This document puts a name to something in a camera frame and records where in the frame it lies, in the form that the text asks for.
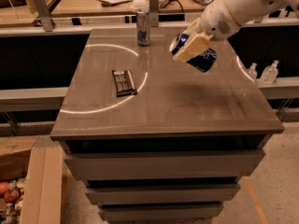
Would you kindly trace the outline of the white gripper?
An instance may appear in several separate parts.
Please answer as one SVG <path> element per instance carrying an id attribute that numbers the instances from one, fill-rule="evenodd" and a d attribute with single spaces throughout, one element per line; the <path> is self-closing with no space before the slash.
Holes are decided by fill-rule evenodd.
<path id="1" fill-rule="evenodd" d="M 188 26 L 186 34 L 179 34 L 173 39 L 173 59 L 186 63 L 209 49 L 212 37 L 214 40 L 225 40 L 240 28 L 225 0 L 214 0 L 205 8 L 201 18 Z"/>

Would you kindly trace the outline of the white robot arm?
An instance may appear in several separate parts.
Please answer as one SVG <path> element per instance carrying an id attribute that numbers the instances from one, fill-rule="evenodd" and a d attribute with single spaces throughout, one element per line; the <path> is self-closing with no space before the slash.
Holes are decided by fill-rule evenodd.
<path id="1" fill-rule="evenodd" d="M 225 40 L 247 22 L 286 6 L 299 16 L 299 0 L 214 0 L 184 31 L 189 37 L 173 58 L 186 63 L 209 49 L 211 41 Z"/>

